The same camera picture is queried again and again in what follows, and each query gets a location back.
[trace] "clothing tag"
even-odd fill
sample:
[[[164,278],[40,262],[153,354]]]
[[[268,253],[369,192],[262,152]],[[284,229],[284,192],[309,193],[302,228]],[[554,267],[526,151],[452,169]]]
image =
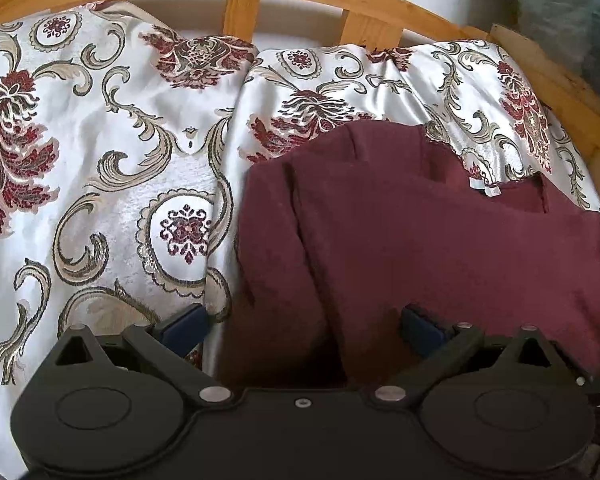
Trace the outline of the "clothing tag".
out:
[[[469,177],[469,187],[472,189],[484,189],[484,181],[481,178]]]
[[[493,187],[486,186],[484,188],[484,194],[486,196],[498,196],[501,194],[501,192],[500,192],[500,188],[498,186],[493,186]]]

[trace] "screw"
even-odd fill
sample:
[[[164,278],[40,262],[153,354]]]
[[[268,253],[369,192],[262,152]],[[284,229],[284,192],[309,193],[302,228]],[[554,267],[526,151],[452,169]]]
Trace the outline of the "screw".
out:
[[[296,408],[308,408],[312,405],[312,402],[309,399],[296,399],[295,405]]]
[[[225,402],[231,397],[231,390],[224,386],[207,386],[198,394],[205,402]]]
[[[400,386],[380,386],[376,390],[376,397],[384,402],[398,402],[407,396],[407,392]]]

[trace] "garment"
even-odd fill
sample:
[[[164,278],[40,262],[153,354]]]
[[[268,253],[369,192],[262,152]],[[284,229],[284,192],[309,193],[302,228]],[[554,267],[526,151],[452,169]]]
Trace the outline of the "garment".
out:
[[[494,197],[469,176],[421,127],[386,121],[256,164],[238,224],[244,297],[228,321],[250,346],[238,358],[228,340],[221,379],[286,385],[320,363],[328,383],[339,356],[350,382],[385,380],[416,362],[398,334],[408,303],[491,334],[533,323],[599,371],[600,215],[539,173]]]

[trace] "maroon shirt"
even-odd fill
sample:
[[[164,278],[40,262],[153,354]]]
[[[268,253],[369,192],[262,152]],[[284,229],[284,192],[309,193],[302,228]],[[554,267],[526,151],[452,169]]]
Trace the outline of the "maroon shirt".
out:
[[[341,361],[349,381],[382,381],[416,362],[398,336],[408,303],[489,334],[532,323],[599,371],[599,213],[539,173],[493,198],[468,184],[447,146],[384,121],[251,168],[221,380],[330,384]]]

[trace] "floral bedspread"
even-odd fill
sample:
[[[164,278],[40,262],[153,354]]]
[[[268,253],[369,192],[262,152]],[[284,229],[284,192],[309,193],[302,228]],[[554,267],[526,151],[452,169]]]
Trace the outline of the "floral bedspread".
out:
[[[24,471],[10,411],[67,326],[118,333],[204,303],[216,324],[188,359],[213,373],[246,171],[366,119],[426,124],[490,193],[542,171],[600,211],[567,133],[492,44],[258,55],[112,2],[0,25],[0,478]]]

